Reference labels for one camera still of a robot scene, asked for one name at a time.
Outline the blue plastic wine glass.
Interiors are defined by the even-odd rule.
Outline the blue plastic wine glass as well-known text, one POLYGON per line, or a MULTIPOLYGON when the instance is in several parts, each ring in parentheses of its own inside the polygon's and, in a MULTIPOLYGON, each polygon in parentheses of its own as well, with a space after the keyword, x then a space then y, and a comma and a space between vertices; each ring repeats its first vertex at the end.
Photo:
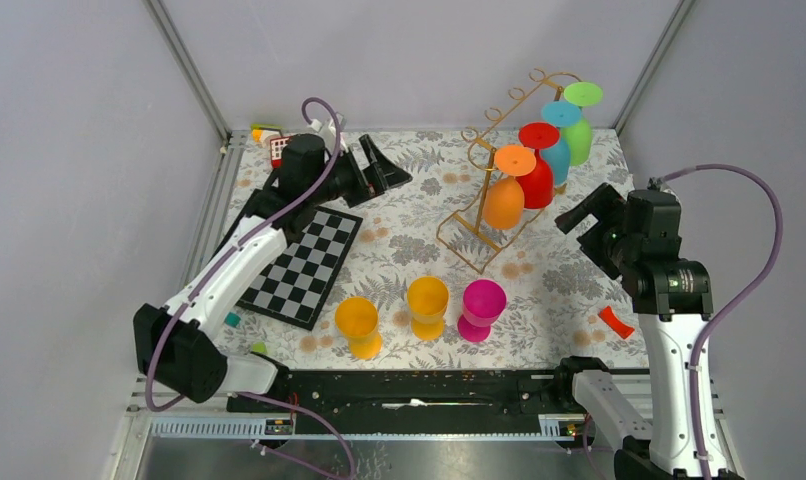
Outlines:
POLYGON ((556 143, 544 149, 544 160, 553 173, 555 188, 560 189, 567 181, 571 161, 570 148, 562 136, 562 130, 581 120, 581 110, 568 101, 558 100, 546 104, 541 115, 545 123, 556 129, 556 143))

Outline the green plastic wine glass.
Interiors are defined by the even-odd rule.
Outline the green plastic wine glass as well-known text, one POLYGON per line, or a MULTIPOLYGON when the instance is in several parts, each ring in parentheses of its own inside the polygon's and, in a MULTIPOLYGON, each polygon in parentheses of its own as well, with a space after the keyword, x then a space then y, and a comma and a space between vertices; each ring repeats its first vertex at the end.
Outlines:
POLYGON ((600 103, 603 99, 603 90, 595 83, 580 81, 567 86, 563 97, 580 111, 579 120, 562 129, 571 153, 570 165, 576 167, 588 160, 593 141, 592 127, 582 109, 600 103))

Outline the magenta plastic wine glass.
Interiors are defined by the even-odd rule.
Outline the magenta plastic wine glass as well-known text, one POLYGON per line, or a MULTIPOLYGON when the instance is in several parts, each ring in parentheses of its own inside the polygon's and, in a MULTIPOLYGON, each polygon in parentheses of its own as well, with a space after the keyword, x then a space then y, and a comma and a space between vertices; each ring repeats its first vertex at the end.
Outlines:
POLYGON ((471 282, 463 292, 462 313, 457 321, 462 338, 474 343, 484 341, 507 303, 506 292, 497 282, 485 278, 471 282))

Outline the gold wire glass rack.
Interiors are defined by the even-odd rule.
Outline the gold wire glass rack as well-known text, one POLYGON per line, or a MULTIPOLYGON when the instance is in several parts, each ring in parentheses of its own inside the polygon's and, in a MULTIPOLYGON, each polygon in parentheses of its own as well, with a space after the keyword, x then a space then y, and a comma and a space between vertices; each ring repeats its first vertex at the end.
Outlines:
POLYGON ((510 108, 503 111, 497 107, 489 107, 484 111, 485 118, 490 122, 487 128, 479 131, 476 127, 467 126, 461 131, 462 139, 468 144, 467 160, 474 168, 485 173, 484 181, 477 196, 464 208, 453 211, 450 216, 438 224, 436 229, 436 239, 479 274, 483 274, 488 265, 512 245, 524 229, 535 222, 544 211, 544 209, 531 210, 531 215, 528 215, 523 210, 519 217, 519 224, 509 229, 512 236, 504 244, 497 243, 494 237, 489 234, 490 231, 497 231, 497 229, 485 227, 484 212, 487 195, 493 184, 507 178, 507 174, 494 166, 497 148, 488 141, 488 135, 542 86, 553 89, 554 99, 560 100, 568 84, 556 81, 557 77, 570 78, 572 83, 581 81, 579 76, 570 72, 548 74, 541 68, 533 69, 528 76, 533 82, 533 86, 529 90, 525 90, 522 87, 512 87, 508 90, 507 95, 514 101, 510 108), (459 226, 459 231, 469 232, 472 238, 485 245, 491 251, 487 259, 476 263, 464 255, 461 247, 455 247, 452 242, 443 239, 441 231, 448 222, 456 222, 459 226))

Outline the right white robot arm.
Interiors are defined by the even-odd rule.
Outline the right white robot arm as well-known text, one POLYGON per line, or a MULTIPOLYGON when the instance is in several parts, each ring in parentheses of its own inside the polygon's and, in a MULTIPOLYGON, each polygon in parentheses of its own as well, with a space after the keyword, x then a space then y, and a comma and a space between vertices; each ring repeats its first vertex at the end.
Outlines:
POLYGON ((613 385, 602 360, 562 359, 551 392, 562 410, 582 409, 614 450, 618 479, 736 479, 716 429, 701 333, 713 312, 706 268, 680 255, 681 206, 659 190, 626 196, 608 183, 556 226, 569 233, 586 217, 580 250, 621 283, 639 316, 649 361, 652 420, 646 422, 613 385))

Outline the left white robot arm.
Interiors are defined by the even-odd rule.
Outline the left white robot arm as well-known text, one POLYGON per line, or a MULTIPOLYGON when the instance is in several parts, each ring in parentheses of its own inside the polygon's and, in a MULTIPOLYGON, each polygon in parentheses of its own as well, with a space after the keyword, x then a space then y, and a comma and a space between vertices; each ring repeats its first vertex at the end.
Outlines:
POLYGON ((180 292, 161 306, 143 304, 133 317, 136 360, 144 398, 160 410, 153 387, 203 403, 217 393, 250 393, 267 411, 288 401, 279 365, 256 354, 226 354, 213 340, 253 281, 296 243, 318 206, 343 199, 354 207, 410 182, 412 176, 384 155, 369 135, 359 143, 367 158, 329 148, 317 134, 288 138, 280 164, 246 204, 219 250, 180 292))

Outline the red plastic wine glass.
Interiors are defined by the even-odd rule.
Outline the red plastic wine glass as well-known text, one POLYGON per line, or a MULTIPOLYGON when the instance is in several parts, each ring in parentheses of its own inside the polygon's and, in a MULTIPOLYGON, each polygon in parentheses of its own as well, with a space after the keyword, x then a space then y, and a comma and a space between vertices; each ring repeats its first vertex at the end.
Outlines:
POLYGON ((534 153, 534 169, 517 178, 524 193, 524 208, 540 210, 551 204, 555 183, 551 167, 542 157, 542 151, 553 147, 559 140, 556 127, 546 122, 533 122, 523 126, 518 133, 521 144, 534 153))

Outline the orange plastic wine glass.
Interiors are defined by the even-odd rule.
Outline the orange plastic wine glass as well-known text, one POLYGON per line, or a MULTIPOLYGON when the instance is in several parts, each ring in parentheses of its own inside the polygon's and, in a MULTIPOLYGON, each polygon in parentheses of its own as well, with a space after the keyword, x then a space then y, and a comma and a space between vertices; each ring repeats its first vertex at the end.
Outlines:
POLYGON ((493 164, 504 177, 487 190, 483 220, 494 229, 512 229, 520 221, 525 202, 517 178, 535 169, 536 158, 529 148, 512 144, 496 150, 493 164))

